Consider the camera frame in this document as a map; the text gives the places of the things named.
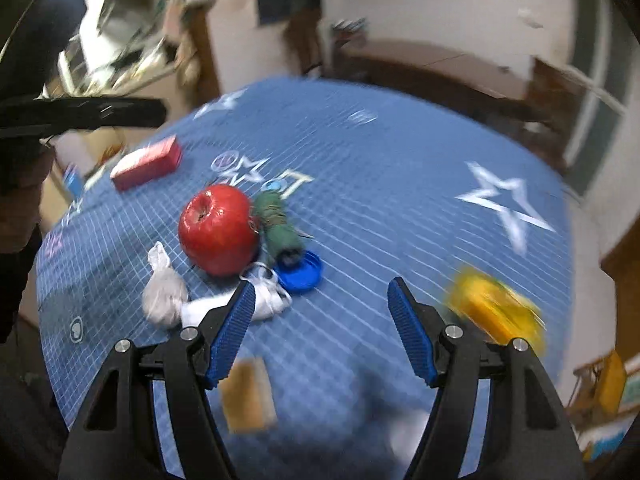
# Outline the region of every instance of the blue cutting mat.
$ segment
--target blue cutting mat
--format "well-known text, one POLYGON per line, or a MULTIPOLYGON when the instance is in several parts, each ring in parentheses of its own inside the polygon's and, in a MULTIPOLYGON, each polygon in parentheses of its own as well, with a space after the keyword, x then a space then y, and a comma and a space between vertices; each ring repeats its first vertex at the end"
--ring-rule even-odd
MULTIPOLYGON (((192 299, 218 290, 191 269, 176 234, 184 205, 212 180, 251 196, 270 179, 292 190, 301 174, 312 178, 287 208, 324 261, 319 286, 282 316, 252 325, 242 343, 241 355, 266 362, 277 425, 229 434, 218 394, 210 394, 241 479, 402 478, 407 462, 392 452, 390 428, 428 412, 434 390, 414 376, 386 307, 397 275, 429 304, 440 304, 464 264, 503 280, 542 310, 544 364, 558 377, 572 298, 562 184, 520 146, 402 94, 288 78, 224 96, 153 140, 174 134, 184 151, 174 174, 124 193, 102 177, 38 254, 42 346, 69 425, 118 339, 144 346, 168 336, 140 307, 156 241, 192 299), (78 318, 81 340, 73 342, 78 318)), ((157 386, 166 465, 181 474, 157 386)), ((483 383, 463 472, 478 463, 487 397, 483 383)))

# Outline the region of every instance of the blue bottle cap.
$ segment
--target blue bottle cap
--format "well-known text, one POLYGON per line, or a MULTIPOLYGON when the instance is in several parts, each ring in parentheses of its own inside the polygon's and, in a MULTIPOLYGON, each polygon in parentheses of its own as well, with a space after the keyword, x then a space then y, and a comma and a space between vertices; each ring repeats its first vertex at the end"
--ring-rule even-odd
POLYGON ((273 269, 278 274, 280 285, 291 294, 302 294, 314 288, 322 278, 322 261, 311 251, 305 251, 295 267, 277 264, 273 269))

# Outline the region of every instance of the red apple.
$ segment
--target red apple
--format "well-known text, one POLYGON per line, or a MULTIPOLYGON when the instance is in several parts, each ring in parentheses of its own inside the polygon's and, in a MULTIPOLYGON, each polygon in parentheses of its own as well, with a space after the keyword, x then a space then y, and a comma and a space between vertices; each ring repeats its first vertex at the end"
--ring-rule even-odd
POLYGON ((211 276, 240 274, 260 241, 250 200, 225 184, 209 186, 191 199, 180 215, 178 238, 190 260, 211 276))

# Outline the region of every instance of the green cylindrical object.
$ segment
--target green cylindrical object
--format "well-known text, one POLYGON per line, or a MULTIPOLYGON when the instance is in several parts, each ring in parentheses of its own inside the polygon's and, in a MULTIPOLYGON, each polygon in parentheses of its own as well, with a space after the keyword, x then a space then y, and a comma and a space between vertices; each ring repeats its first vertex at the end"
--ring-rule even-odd
POLYGON ((305 246, 295 227, 287 220, 280 194, 273 190, 261 192, 254 199, 254 214, 260 219, 271 258, 287 267, 297 264, 305 246))

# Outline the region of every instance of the white plastic bag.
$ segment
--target white plastic bag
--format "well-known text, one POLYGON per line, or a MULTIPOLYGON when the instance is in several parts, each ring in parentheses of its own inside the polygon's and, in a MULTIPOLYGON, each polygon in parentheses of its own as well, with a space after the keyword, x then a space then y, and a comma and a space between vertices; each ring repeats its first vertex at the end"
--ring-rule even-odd
MULTIPOLYGON (((280 314, 291 304, 291 296, 278 283, 278 275, 264 263, 251 264, 240 276, 255 289, 255 310, 251 321, 262 321, 280 314)), ((182 306, 182 326, 198 326, 212 308, 225 306, 236 290, 190 301, 182 306)))
POLYGON ((142 311, 154 325, 172 328, 180 321, 182 304, 189 299, 184 280, 171 268, 171 260, 160 242, 147 255, 153 269, 142 293, 142 311))

